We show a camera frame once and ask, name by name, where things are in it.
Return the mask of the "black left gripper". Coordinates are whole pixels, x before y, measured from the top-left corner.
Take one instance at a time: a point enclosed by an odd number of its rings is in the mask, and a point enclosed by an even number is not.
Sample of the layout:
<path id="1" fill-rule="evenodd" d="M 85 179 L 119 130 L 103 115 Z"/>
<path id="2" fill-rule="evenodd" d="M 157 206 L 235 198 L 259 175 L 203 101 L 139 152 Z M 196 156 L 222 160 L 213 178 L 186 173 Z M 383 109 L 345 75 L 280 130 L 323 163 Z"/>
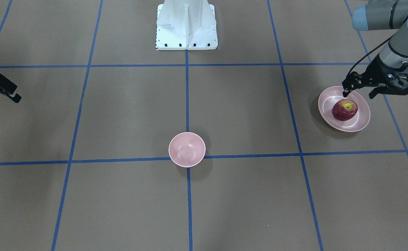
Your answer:
<path id="1" fill-rule="evenodd" d="M 389 67 L 379 55 L 359 74 L 355 71 L 348 73 L 342 82 L 342 95 L 346 98 L 352 91 L 363 87 L 373 88 L 369 98 L 377 95 L 408 95 L 408 62 L 399 62 L 399 67 Z"/>

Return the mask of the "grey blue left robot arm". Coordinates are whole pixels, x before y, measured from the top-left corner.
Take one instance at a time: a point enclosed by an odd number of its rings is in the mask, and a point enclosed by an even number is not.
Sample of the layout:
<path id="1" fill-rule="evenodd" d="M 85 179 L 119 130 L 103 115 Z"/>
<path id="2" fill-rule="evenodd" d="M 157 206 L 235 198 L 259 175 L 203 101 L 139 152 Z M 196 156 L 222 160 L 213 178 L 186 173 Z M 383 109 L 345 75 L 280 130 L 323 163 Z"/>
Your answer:
<path id="1" fill-rule="evenodd" d="M 378 45 L 379 53 L 363 73 L 349 70 L 342 82 L 343 97 L 352 91 L 370 87 L 370 99 L 378 94 L 408 95 L 408 0 L 370 0 L 351 16 L 357 31 L 395 30 Z"/>

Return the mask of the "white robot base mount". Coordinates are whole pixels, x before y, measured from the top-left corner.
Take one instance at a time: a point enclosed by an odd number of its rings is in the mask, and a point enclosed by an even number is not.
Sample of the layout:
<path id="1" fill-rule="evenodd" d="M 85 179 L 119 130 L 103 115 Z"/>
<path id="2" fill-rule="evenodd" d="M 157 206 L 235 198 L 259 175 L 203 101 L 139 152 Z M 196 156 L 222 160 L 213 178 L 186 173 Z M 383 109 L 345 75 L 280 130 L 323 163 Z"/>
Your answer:
<path id="1" fill-rule="evenodd" d="M 157 6 L 156 25 L 157 50 L 218 48 L 215 7 L 207 0 L 165 0 Z"/>

